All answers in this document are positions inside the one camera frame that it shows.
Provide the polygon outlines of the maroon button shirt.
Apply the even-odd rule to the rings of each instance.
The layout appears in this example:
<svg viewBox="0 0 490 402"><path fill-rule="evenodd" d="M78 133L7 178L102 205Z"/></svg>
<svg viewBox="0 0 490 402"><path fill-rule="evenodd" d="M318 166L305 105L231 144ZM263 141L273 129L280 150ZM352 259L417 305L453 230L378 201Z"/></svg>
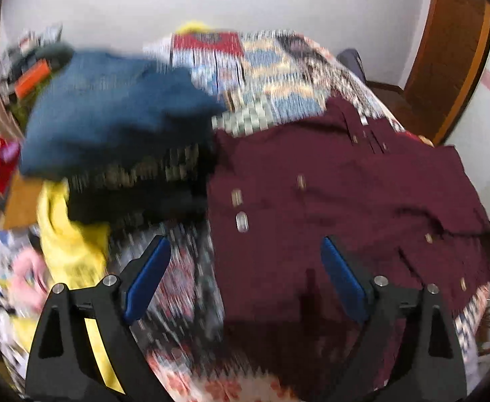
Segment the maroon button shirt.
<svg viewBox="0 0 490 402"><path fill-rule="evenodd" d="M320 257L332 236L370 274L438 286L460 313L490 282L490 221L458 152L323 114L244 137L219 131L208 184L225 342L310 400L358 333Z"/></svg>

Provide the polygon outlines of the dark grey clothing bundle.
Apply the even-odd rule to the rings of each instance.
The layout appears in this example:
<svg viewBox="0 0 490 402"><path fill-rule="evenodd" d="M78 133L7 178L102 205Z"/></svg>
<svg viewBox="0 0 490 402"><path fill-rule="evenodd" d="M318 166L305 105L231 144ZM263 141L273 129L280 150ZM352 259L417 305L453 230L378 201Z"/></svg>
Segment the dark grey clothing bundle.
<svg viewBox="0 0 490 402"><path fill-rule="evenodd" d="M64 68L74 54L75 51L71 46L63 42L57 42L39 47L34 53L34 58L37 61L45 60L51 70L56 71Z"/></svg>

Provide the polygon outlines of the pink neck pillow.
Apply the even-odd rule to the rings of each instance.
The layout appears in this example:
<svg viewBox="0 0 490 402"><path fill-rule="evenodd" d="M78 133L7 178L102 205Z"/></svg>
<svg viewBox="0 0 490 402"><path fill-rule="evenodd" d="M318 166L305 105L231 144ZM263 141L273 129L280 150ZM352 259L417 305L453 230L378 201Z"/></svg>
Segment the pink neck pillow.
<svg viewBox="0 0 490 402"><path fill-rule="evenodd" d="M41 311L49 294L49 270L42 255L32 247L14 258L10 276L10 295L17 303Z"/></svg>

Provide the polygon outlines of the yellow garment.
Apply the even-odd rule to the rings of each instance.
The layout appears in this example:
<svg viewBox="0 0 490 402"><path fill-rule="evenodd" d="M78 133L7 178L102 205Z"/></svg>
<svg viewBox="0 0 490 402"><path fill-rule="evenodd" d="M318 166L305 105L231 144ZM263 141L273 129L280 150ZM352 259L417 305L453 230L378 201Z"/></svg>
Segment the yellow garment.
<svg viewBox="0 0 490 402"><path fill-rule="evenodd" d="M82 226L72 222L67 214L69 189L66 183L45 182L38 199L37 221L40 228L41 250L49 270L49 292L57 283L69 289L96 286L106 275L110 228L107 224ZM16 341L30 351L41 311L23 307L26 315L11 320Z"/></svg>

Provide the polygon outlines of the wooden wardrobe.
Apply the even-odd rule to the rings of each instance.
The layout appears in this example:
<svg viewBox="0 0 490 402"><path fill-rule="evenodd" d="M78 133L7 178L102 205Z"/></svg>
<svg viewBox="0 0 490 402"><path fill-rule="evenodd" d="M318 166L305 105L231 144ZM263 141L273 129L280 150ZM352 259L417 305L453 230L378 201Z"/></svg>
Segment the wooden wardrobe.
<svg viewBox="0 0 490 402"><path fill-rule="evenodd" d="M490 49L490 3L430 0L426 25L404 88L433 144L444 142L477 87Z"/></svg>

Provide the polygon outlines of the wooden folding lap table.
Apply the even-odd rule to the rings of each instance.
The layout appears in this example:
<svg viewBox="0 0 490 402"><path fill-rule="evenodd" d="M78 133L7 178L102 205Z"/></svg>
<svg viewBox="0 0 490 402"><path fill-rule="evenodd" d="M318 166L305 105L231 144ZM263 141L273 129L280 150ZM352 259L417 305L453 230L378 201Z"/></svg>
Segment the wooden folding lap table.
<svg viewBox="0 0 490 402"><path fill-rule="evenodd" d="M43 180L15 173L4 211L3 229L17 229L37 222L37 205Z"/></svg>

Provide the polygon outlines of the grey bag on floor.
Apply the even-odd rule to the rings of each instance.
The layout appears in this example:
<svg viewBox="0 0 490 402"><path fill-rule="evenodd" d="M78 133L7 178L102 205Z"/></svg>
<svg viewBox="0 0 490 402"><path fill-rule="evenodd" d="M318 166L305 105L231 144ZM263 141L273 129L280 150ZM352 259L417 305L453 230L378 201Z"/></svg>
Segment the grey bag on floor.
<svg viewBox="0 0 490 402"><path fill-rule="evenodd" d="M344 65L364 84L367 84L366 75L359 52L355 48L347 48L337 55L338 61Z"/></svg>

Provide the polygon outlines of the black patterned folded garment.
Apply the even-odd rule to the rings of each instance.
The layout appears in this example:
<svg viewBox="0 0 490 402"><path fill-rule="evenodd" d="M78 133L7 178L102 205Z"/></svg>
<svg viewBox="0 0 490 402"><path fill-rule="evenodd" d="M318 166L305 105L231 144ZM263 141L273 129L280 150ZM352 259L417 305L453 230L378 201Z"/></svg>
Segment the black patterned folded garment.
<svg viewBox="0 0 490 402"><path fill-rule="evenodd" d="M109 165L68 179L70 220L114 229L176 220L205 211L212 144L170 149L135 165Z"/></svg>

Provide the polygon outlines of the blue folded jeans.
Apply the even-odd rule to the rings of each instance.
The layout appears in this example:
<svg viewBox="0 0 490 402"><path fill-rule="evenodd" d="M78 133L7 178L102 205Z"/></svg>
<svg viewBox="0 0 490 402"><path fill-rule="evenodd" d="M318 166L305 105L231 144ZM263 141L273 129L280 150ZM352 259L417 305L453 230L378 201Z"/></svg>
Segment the blue folded jeans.
<svg viewBox="0 0 490 402"><path fill-rule="evenodd" d="M224 102L158 60L76 52L29 116L19 171L58 181L205 142Z"/></svg>

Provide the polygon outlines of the patchwork patterned bedspread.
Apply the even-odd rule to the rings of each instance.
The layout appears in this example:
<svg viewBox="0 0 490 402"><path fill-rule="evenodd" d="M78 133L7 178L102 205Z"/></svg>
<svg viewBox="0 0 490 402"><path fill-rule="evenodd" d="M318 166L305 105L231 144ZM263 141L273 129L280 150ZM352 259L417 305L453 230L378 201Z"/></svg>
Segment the patchwork patterned bedspread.
<svg viewBox="0 0 490 402"><path fill-rule="evenodd" d="M208 214L208 184L218 162L216 133L244 137L319 116L338 96L362 121L384 118L399 133L442 146L406 131L351 70L297 33L173 35L133 58L186 68L195 86L224 102L226 110L213 117L205 140L215 154L207 207L186 218L137 227L76 222L110 228L106 275L90 288L53 285L30 351L16 341L11 320L26 313L10 299L8 281L22 249L42 249L40 228L37 221L1 232L0 350L14 394L24 401L305 400L279 388L274 374L225 342ZM466 378L471 330L481 319L489 283L458 314L445 304ZM376 388L388 381L404 326L398 321L393 331Z"/></svg>

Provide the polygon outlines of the orange box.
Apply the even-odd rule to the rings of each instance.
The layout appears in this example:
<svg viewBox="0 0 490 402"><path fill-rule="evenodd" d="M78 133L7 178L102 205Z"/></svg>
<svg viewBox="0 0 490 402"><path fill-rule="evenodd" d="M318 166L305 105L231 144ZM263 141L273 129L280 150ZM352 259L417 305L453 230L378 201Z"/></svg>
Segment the orange box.
<svg viewBox="0 0 490 402"><path fill-rule="evenodd" d="M39 60L14 83L14 92L18 99L27 96L30 91L51 74L51 67L47 60Z"/></svg>

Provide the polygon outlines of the yellow headboard object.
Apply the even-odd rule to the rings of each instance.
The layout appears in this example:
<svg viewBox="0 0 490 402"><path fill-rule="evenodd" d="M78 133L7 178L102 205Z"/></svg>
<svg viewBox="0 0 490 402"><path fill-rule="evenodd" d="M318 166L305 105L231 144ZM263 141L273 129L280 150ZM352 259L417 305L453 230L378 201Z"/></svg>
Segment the yellow headboard object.
<svg viewBox="0 0 490 402"><path fill-rule="evenodd" d="M209 33L211 28L205 23L199 21L188 21L181 25L176 31L176 35L192 35Z"/></svg>

